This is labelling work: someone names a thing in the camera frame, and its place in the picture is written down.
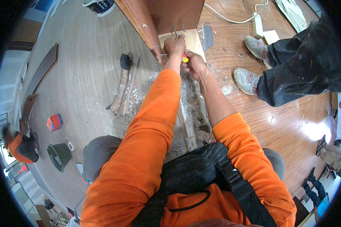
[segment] blue shirt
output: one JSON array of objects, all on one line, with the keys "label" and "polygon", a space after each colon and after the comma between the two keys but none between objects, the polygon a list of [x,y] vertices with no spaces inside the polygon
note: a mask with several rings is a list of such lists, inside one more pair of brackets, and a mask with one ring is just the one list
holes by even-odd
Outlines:
[{"label": "blue shirt", "polygon": [[318,205],[317,207],[317,214],[318,214],[318,217],[321,217],[325,211],[327,210],[328,208],[328,205],[329,205],[329,201],[327,199],[327,196],[325,196],[322,200],[322,202]]}]

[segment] orange long-sleeve shirt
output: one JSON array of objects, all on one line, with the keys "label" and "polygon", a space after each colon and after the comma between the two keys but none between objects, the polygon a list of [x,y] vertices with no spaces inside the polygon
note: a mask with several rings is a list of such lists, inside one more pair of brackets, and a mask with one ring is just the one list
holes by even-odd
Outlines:
[{"label": "orange long-sleeve shirt", "polygon": [[20,135],[17,135],[14,139],[14,141],[9,144],[5,145],[5,149],[9,149],[10,154],[18,161],[18,162],[23,162],[23,163],[28,163],[28,164],[33,164],[34,162],[30,160],[29,158],[26,158],[22,156],[21,154],[18,153],[16,148],[20,145],[22,142],[22,138]]},{"label": "orange long-sleeve shirt", "polygon": [[[176,123],[180,83],[180,76],[173,70],[160,72],[118,150],[88,188],[82,207],[82,227],[131,226],[159,189],[165,154],[171,146]],[[216,140],[228,147],[227,156],[253,186],[277,225],[294,226],[297,209],[292,197],[241,115],[228,116],[212,131]],[[205,194],[170,195],[161,226],[184,227],[210,218],[250,224],[231,192],[221,191],[216,184],[207,189],[211,195],[206,202],[180,212],[168,209],[193,205],[204,199]]]}]

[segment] screwdriver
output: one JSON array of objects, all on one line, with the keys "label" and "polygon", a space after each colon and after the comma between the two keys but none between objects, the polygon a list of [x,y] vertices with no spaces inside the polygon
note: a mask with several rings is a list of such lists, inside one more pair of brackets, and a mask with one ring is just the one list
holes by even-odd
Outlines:
[{"label": "screwdriver", "polygon": [[[172,27],[174,29],[174,33],[176,34],[176,37],[177,37],[176,39],[178,39],[178,34],[177,34],[177,31],[176,31],[176,28],[174,27],[174,25],[172,25]],[[188,58],[188,56],[185,53],[183,53],[182,62],[183,63],[188,63],[189,62],[189,58]]]}]

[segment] white sneaker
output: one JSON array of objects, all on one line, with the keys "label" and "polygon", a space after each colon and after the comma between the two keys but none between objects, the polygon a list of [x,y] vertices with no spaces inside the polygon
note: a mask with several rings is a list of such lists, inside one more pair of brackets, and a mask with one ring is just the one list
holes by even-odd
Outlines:
[{"label": "white sneaker", "polygon": [[243,68],[236,68],[234,79],[241,91],[249,95],[257,95],[258,75]]},{"label": "white sneaker", "polygon": [[245,45],[249,51],[258,59],[263,60],[267,69],[271,69],[268,59],[268,46],[251,36],[245,37]]}]

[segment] person in orange shirt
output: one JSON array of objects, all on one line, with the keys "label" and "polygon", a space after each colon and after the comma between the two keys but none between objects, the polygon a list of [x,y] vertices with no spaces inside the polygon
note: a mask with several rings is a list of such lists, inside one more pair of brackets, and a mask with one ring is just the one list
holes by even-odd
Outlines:
[{"label": "person in orange shirt", "polygon": [[39,155],[35,151],[37,144],[34,139],[24,135],[26,124],[19,120],[20,130],[14,131],[13,125],[7,123],[1,127],[1,138],[4,147],[19,162],[32,164],[38,161]]},{"label": "person in orange shirt", "polygon": [[[87,190],[82,207],[81,226],[251,224],[233,193],[220,189],[215,183],[205,187],[208,191],[206,200],[204,193],[171,194],[164,204],[160,223],[134,224],[140,212],[149,205],[149,199],[161,188],[162,167],[172,143],[180,101],[180,66],[200,83],[212,132],[216,141],[227,147],[225,156],[230,159],[234,170],[238,170],[250,183],[258,203],[268,211],[275,225],[294,226],[297,209],[281,181],[285,170],[282,157],[260,147],[240,113],[222,93],[202,57],[186,50],[184,35],[180,35],[179,39],[167,39],[164,49],[168,53],[168,61],[130,123],[125,137],[122,140],[110,135],[98,137],[83,150],[84,176],[93,183]],[[190,59],[187,64],[181,62],[183,53]],[[182,210],[200,201],[203,203]]]}]

